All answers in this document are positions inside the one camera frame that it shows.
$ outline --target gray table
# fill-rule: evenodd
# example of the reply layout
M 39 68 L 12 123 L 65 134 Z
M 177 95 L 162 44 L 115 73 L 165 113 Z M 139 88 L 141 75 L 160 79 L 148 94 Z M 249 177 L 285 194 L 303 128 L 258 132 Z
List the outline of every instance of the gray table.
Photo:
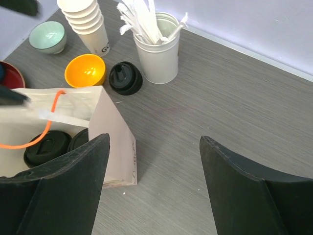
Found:
M 108 70 L 120 61 L 140 67 L 116 2 L 98 0 L 111 51 Z M 64 70 L 88 53 L 60 11 L 68 45 L 58 55 L 34 51 L 24 42 L 8 58 L 28 87 L 68 87 Z M 179 74 L 166 85 L 144 81 L 132 96 L 105 88 L 137 139 L 137 186 L 104 189 L 94 235 L 214 235 L 199 154 L 201 135 L 261 164 L 313 178 L 313 83 L 190 32 L 180 42 Z

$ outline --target orange cable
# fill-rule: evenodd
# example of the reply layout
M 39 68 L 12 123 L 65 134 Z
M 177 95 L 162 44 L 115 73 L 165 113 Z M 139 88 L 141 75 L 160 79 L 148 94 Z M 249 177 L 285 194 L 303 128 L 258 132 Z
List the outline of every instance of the orange cable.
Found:
M 59 96 L 62 95 L 62 94 L 66 94 L 66 92 L 63 91 L 63 90 L 59 90 L 59 91 L 56 93 L 56 95 L 55 95 L 55 97 L 54 97 L 53 104 L 52 104 L 52 108 L 51 108 L 51 112 L 52 112 L 52 113 L 54 113 L 55 108 L 56 108 L 56 106 L 57 106 L 58 98 L 59 98 Z M 27 148 L 27 147 L 33 146 L 33 145 L 37 144 L 39 141 L 41 141 L 41 140 L 45 137 L 45 135 L 46 135 L 46 134 L 48 133 L 48 131 L 50 130 L 51 123 L 52 123 L 52 121 L 49 120 L 49 121 L 47 122 L 47 125 L 45 126 L 44 132 L 43 132 L 37 139 L 35 139 L 35 140 L 32 141 L 32 142 L 29 142 L 29 143 L 26 143 L 26 144 L 22 144 L 22 145 L 6 145 L 6 144 L 0 143 L 0 148 L 6 148 L 6 149 L 22 149 L 22 148 Z

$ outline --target red plate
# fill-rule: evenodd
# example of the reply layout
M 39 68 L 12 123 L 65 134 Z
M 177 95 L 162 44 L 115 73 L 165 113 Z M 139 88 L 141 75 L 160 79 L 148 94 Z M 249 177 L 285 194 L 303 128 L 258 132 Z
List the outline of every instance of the red plate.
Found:
M 9 89 L 26 87 L 23 75 L 16 67 L 4 61 L 0 61 L 0 64 L 5 70 L 4 80 L 0 83 L 0 85 L 3 85 Z

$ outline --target green bowl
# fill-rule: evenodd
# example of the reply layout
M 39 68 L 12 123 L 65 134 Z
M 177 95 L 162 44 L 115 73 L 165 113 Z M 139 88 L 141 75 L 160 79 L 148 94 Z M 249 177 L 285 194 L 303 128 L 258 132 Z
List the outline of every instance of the green bowl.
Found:
M 56 21 L 47 21 L 36 26 L 29 35 L 30 45 L 47 54 L 60 53 L 67 43 L 64 26 Z

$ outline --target wall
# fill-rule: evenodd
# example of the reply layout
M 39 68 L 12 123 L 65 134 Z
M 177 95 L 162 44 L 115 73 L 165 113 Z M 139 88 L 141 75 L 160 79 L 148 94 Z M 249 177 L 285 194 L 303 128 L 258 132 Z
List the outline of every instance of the wall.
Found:
M 5 59 L 28 38 L 36 25 L 46 21 L 58 9 L 56 0 L 38 2 L 41 4 L 41 14 L 36 19 L 0 7 L 0 60 Z
M 312 0 L 155 0 L 158 11 L 313 75 Z

